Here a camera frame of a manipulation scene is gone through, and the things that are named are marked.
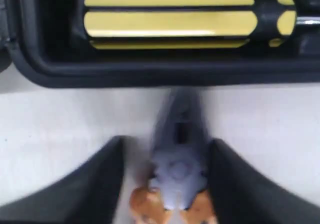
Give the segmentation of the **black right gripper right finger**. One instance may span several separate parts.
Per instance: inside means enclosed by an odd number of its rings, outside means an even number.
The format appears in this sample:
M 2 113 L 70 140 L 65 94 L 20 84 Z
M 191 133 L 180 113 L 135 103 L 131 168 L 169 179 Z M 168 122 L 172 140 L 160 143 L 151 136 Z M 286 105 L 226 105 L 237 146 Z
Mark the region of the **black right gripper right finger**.
M 318 224 L 320 208 L 254 169 L 223 140 L 208 151 L 208 187 L 220 224 Z

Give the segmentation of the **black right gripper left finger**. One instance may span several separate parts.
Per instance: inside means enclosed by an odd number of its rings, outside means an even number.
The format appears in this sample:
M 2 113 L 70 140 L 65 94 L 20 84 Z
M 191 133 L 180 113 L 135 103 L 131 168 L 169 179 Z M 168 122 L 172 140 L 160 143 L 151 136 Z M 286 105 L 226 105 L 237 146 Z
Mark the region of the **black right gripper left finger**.
M 0 207 L 2 224 L 111 224 L 125 166 L 125 138 L 112 137 L 97 153 L 54 184 Z

